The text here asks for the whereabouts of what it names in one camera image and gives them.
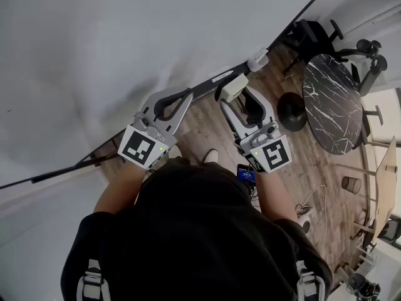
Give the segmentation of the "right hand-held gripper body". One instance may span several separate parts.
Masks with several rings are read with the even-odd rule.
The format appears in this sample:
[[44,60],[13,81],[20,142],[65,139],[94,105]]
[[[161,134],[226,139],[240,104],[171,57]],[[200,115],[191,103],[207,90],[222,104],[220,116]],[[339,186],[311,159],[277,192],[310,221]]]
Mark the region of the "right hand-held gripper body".
[[292,162],[287,137],[281,134],[276,121],[236,141],[236,147],[259,174],[272,173]]

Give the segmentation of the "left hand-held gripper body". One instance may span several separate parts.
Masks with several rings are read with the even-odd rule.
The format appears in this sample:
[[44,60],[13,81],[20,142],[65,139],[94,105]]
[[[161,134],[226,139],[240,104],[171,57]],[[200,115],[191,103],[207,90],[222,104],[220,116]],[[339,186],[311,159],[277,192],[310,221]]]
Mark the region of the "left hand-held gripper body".
[[162,121],[142,112],[134,116],[133,124],[125,129],[118,154],[125,160],[149,170],[170,148],[176,144],[175,127],[168,121]]

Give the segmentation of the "beige rectangular block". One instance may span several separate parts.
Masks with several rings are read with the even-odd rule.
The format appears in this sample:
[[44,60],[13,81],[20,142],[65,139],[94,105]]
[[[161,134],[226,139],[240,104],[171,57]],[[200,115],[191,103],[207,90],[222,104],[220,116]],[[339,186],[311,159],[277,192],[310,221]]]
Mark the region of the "beige rectangular block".
[[235,77],[227,77],[216,89],[214,98],[216,102],[225,100],[231,103],[247,86],[249,80],[245,74],[240,74]]

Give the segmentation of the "black framed whiteboard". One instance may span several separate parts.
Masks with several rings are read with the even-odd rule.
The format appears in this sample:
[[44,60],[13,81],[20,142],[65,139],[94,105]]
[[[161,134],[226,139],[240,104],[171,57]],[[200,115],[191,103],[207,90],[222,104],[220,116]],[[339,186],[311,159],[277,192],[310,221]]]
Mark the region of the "black framed whiteboard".
[[153,92],[247,61],[312,0],[0,0],[0,187],[80,162]]

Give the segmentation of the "person's right forearm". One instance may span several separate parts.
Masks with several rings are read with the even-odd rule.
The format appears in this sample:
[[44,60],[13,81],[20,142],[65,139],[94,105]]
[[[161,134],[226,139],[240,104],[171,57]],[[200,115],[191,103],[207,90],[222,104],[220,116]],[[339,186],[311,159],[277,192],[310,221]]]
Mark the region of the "person's right forearm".
[[262,214],[270,221],[287,219],[297,222],[291,196],[278,173],[256,174],[255,180]]

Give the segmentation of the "person's left forearm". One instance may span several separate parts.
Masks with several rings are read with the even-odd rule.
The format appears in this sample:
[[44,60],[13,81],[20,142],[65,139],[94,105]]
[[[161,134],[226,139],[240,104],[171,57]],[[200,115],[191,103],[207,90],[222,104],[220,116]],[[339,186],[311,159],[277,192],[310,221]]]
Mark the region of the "person's left forearm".
[[100,196],[93,212],[116,214],[133,204],[146,173],[146,169],[126,162]]

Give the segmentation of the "black round table base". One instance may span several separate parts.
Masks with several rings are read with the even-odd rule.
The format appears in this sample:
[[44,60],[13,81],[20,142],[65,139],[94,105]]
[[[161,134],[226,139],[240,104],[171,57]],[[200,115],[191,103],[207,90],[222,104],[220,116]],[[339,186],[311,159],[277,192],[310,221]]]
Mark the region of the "black round table base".
[[283,127],[292,132],[300,131],[307,121],[305,103],[297,93],[288,92],[277,104],[278,118]]

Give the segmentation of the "black device with blue screen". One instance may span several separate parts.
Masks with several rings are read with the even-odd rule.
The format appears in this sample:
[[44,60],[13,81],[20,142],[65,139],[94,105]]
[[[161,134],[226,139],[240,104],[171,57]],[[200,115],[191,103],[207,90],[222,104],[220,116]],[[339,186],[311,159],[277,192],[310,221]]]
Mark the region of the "black device with blue screen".
[[253,167],[248,164],[238,164],[237,165],[237,178],[243,182],[245,185],[249,187],[255,187],[256,186],[256,180],[255,180],[255,172]]

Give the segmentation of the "white plastic holder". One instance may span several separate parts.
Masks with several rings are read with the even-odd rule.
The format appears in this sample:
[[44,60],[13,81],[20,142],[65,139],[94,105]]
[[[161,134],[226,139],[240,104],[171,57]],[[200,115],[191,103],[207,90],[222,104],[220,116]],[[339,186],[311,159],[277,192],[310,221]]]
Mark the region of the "white plastic holder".
[[258,54],[255,54],[247,61],[247,66],[251,72],[257,72],[269,63],[267,56],[268,49],[262,49]]

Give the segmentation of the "round black marble table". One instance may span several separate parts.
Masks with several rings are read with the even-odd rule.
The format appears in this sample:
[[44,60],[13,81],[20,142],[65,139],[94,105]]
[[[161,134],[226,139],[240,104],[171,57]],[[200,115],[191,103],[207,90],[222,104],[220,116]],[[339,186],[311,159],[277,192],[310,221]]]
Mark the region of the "round black marble table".
[[303,101],[319,145],[333,155],[350,152],[362,130],[363,109],[347,67],[330,55],[314,56],[304,70]]

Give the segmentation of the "white round gadget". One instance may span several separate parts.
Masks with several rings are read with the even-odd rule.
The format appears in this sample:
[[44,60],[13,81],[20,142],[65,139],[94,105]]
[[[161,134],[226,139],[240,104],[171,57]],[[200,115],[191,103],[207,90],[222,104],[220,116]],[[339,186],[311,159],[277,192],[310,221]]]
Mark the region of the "white round gadget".
[[302,227],[303,231],[307,234],[310,231],[311,228],[311,219],[309,215],[301,215],[297,223]]

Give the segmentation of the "black office chair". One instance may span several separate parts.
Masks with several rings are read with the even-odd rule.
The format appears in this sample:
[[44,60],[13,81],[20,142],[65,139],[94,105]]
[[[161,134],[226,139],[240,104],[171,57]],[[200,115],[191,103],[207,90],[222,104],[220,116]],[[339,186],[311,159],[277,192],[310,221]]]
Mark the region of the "black office chair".
[[283,70],[283,75],[287,75],[300,61],[307,65],[316,55],[335,54],[333,42],[336,38],[343,40],[344,36],[334,20],[331,19],[330,23],[334,31],[329,36],[317,21],[301,19],[292,25],[290,34],[282,40],[282,44],[297,52],[298,56]]

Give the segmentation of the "brown cylindrical bin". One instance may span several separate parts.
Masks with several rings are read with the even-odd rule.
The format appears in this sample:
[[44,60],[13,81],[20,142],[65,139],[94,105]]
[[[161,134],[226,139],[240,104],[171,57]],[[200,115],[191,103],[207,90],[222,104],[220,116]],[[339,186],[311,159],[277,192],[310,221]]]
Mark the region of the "brown cylindrical bin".
[[341,181],[341,188],[352,194],[358,194],[362,187],[362,180],[355,177],[343,177]]

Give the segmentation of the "person's black shirt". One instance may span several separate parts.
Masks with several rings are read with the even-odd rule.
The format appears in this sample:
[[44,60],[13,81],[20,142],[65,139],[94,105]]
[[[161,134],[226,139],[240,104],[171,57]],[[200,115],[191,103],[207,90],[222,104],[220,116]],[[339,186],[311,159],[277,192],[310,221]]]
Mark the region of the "person's black shirt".
[[65,301],[298,301],[299,272],[327,263],[294,221],[270,221],[218,163],[169,159],[133,204],[82,219],[61,274]]

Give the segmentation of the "light wooden chair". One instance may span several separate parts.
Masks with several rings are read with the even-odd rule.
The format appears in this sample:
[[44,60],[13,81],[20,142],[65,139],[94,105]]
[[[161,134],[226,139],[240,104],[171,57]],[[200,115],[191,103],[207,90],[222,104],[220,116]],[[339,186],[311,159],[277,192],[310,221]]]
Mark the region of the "light wooden chair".
[[343,164],[336,164],[336,166],[344,167],[345,169],[357,171],[375,178],[376,198],[370,199],[375,202],[374,227],[370,228],[369,226],[360,225],[356,222],[352,223],[354,226],[364,231],[370,238],[370,242],[364,243],[363,248],[366,248],[372,243],[372,247],[374,248],[375,241],[384,229],[387,221],[390,219],[396,203],[398,176],[397,140],[396,136],[393,136],[389,144],[384,144],[382,142],[368,142],[368,145],[373,147],[383,147],[387,150],[376,171],[360,169]]

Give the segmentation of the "white desk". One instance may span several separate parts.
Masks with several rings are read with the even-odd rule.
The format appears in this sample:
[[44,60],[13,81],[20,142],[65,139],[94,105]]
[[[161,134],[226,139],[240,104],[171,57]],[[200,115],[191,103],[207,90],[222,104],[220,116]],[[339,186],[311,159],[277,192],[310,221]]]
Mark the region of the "white desk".
[[362,103],[365,110],[374,111],[378,107],[382,114],[382,124],[377,116],[368,116],[373,141],[390,142],[395,137],[401,144],[401,92],[389,89],[369,93]]

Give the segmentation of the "black headset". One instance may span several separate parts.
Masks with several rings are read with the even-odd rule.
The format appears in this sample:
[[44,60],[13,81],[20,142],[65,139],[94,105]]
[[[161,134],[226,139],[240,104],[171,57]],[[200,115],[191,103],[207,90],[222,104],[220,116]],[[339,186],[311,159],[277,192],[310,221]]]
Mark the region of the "black headset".
[[379,301],[381,287],[360,273],[353,273],[348,278],[346,290],[356,297],[356,301]]

